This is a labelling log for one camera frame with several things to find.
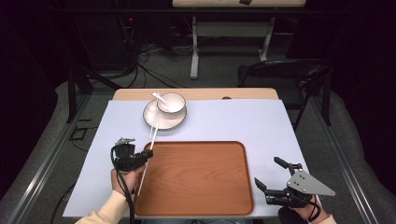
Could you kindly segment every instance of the wooden tray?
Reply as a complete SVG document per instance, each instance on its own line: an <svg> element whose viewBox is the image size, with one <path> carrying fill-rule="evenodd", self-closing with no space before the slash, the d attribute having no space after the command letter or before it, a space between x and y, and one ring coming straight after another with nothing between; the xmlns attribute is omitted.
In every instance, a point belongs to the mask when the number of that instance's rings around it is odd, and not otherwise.
<svg viewBox="0 0 396 224"><path fill-rule="evenodd" d="M141 217L246 216L253 210L239 142L156 142L134 211Z"/></svg>

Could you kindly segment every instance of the chair leg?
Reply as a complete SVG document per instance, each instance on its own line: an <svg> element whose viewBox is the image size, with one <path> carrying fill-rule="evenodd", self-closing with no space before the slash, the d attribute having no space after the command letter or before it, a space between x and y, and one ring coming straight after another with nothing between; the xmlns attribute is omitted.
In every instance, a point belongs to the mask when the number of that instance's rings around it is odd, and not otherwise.
<svg viewBox="0 0 396 224"><path fill-rule="evenodd" d="M297 127L298 127L298 125L299 125L299 123L300 123L300 119L301 119L301 117L303 116L304 110L305 110L305 107L302 108L302 109L300 110L300 112L298 113L297 119L296 119L296 121L294 122L294 125L293 125L293 130L294 130L294 131L297 130Z"/></svg>

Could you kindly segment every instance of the white table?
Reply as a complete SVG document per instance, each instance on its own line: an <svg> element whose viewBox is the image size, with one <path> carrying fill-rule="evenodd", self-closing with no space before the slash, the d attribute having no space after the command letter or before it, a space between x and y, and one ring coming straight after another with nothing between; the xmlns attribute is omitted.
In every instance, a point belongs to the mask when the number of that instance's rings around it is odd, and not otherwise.
<svg viewBox="0 0 396 224"><path fill-rule="evenodd" d="M219 90L221 89L215 89L214 95L220 93ZM182 90L188 96L194 91L197 90ZM205 89L198 91L201 94L210 92ZM137 98L144 92L149 97L147 91L139 91ZM150 127L142 115L148 102L109 101L78 182L64 210L64 217L87 216L92 209L98 210L106 201L111 192L110 149L120 137L134 137L136 152L150 141ZM285 188L290 173L274 163L274 157L292 163L299 162L306 170L302 152L283 103L276 99L188 100L187 108L186 119L174 130L158 132L156 140L241 142L247 151L254 200L254 210L246 218L277 216L279 207L266 204L264 193L256 188L254 177L259 178L268 189Z"/></svg>
<svg viewBox="0 0 396 224"><path fill-rule="evenodd" d="M173 0L173 7L303 7L305 0L252 0L247 6L239 0ZM218 22L198 21L192 18L192 61L191 79L198 78L198 36L257 36L265 37L262 49L259 49L261 61L267 60L267 52L274 30L275 18L263 22Z"/></svg>

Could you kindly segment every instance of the hand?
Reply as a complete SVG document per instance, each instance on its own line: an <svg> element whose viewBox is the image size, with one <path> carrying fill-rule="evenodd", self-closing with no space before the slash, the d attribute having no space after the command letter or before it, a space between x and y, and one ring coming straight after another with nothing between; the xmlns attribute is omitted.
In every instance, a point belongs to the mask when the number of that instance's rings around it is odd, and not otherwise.
<svg viewBox="0 0 396 224"><path fill-rule="evenodd" d="M130 171L130 172L120 171L123 179L125 180L126 186L128 187L128 190L130 191L129 193L132 193L132 190L137 188L137 186L139 185L139 175L145 169L146 169L146 165L141 166L138 169L136 169L134 171ZM117 171L115 169L112 169L111 170L111 187L116 192L118 192L118 193L120 193L120 194L125 196L125 193L122 190L123 187L120 186L120 184L122 184L122 182L120 180L120 183L119 183L117 178L119 178L118 175L117 175Z"/></svg>
<svg viewBox="0 0 396 224"><path fill-rule="evenodd" d="M323 207L320 205L320 203L318 203L318 201L315 201L315 196L312 196L311 198L311 203L316 203L319 207L320 207L320 214L317 218L315 218L315 220L313 220L311 223L312 224L318 224L319 222L323 221L324 219L328 218L329 215L326 213L326 211L323 209ZM307 204L306 207L304 208L291 208L291 210L294 210L297 212L297 214L303 219L303 220L308 220L312 214L312 216L314 216L318 209L312 205L312 204Z"/></svg>

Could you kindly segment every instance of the chair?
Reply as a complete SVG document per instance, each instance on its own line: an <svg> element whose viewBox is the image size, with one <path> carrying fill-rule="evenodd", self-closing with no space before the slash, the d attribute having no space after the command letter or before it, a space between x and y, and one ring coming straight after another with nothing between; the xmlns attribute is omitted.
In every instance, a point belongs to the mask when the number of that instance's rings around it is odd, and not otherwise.
<svg viewBox="0 0 396 224"><path fill-rule="evenodd" d="M323 87L322 115L329 121L332 67L321 59L284 59L243 64L238 68L238 87L274 88L287 110L300 110L292 123L296 131L309 97Z"/></svg>

